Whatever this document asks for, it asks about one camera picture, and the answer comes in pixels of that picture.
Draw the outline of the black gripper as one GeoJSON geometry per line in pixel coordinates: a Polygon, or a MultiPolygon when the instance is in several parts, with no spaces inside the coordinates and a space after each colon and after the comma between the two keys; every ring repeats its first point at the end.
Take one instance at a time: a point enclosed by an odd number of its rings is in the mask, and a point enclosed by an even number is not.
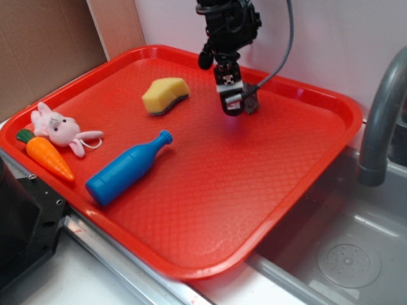
{"type": "Polygon", "coordinates": [[[199,54],[199,65],[212,65],[216,90],[226,115],[238,116],[244,111],[241,97],[244,89],[239,49],[251,44],[261,27],[260,14],[251,1],[198,1],[196,13],[206,21],[207,42],[199,54]]]}

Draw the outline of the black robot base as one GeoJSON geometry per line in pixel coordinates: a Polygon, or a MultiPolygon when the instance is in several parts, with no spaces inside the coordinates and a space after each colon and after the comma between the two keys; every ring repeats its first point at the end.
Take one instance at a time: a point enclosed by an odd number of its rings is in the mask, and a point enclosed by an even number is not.
{"type": "Polygon", "coordinates": [[[55,254],[66,200],[39,177],[16,178],[1,160],[1,292],[55,254]]]}

